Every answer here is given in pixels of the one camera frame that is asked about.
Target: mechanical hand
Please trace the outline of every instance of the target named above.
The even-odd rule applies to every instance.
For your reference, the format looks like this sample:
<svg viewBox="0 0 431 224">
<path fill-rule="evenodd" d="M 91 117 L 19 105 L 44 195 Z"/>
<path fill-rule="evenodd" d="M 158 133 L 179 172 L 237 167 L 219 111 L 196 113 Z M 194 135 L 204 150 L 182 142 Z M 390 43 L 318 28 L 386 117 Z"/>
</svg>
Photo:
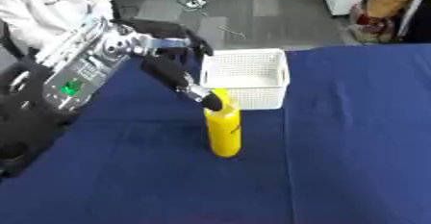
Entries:
<svg viewBox="0 0 431 224">
<path fill-rule="evenodd" d="M 148 34 L 155 38 L 187 38 L 190 41 L 188 47 L 161 48 L 157 52 L 159 55 L 167 56 L 172 60 L 179 56 L 182 64 L 185 64 L 190 58 L 195 58 L 199 63 L 202 63 L 205 55 L 212 56 L 214 54 L 213 48 L 205 39 L 180 24 L 138 19 L 113 22 L 130 26 L 140 34 Z"/>
</svg>

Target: floor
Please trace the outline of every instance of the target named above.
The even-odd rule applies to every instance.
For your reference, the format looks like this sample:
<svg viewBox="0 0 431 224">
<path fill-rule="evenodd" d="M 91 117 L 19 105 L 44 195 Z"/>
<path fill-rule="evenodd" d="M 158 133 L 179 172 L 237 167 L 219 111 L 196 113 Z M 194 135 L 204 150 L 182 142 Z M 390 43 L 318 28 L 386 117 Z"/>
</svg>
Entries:
<svg viewBox="0 0 431 224">
<path fill-rule="evenodd" d="M 117 1 L 126 17 L 182 23 L 215 49 L 357 44 L 323 0 L 210 0 L 200 12 L 185 12 L 177 0 Z"/>
</svg>

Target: table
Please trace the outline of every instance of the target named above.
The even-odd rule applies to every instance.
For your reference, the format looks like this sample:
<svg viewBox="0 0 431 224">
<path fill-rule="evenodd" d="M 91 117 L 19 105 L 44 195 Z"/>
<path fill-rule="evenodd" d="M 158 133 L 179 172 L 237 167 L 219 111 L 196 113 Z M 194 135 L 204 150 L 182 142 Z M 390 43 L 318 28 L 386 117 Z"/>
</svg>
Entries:
<svg viewBox="0 0 431 224">
<path fill-rule="evenodd" d="M 285 108 L 213 157 L 201 110 L 129 62 L 22 177 L 8 224 L 431 223 L 431 45 L 288 55 Z"/>
</svg>

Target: white basket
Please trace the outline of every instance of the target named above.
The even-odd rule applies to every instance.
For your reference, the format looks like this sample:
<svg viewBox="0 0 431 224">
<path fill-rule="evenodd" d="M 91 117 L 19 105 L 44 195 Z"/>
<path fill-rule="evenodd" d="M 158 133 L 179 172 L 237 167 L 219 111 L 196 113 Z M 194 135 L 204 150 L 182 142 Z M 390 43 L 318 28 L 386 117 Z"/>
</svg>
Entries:
<svg viewBox="0 0 431 224">
<path fill-rule="evenodd" d="M 291 82 L 281 49 L 215 51 L 205 58 L 200 85 L 226 88 L 242 110 L 276 110 L 283 106 Z"/>
</svg>

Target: yellow cup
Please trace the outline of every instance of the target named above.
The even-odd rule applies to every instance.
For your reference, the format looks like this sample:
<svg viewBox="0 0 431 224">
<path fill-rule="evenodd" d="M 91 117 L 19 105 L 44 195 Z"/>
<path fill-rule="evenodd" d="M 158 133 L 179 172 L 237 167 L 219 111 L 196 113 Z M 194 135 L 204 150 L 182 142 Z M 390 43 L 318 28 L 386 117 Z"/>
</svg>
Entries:
<svg viewBox="0 0 431 224">
<path fill-rule="evenodd" d="M 223 102 L 223 110 L 213 112 L 205 109 L 211 148 L 216 155 L 231 158 L 241 150 L 240 109 L 229 98 L 226 89 L 216 89 L 214 94 Z"/>
</svg>

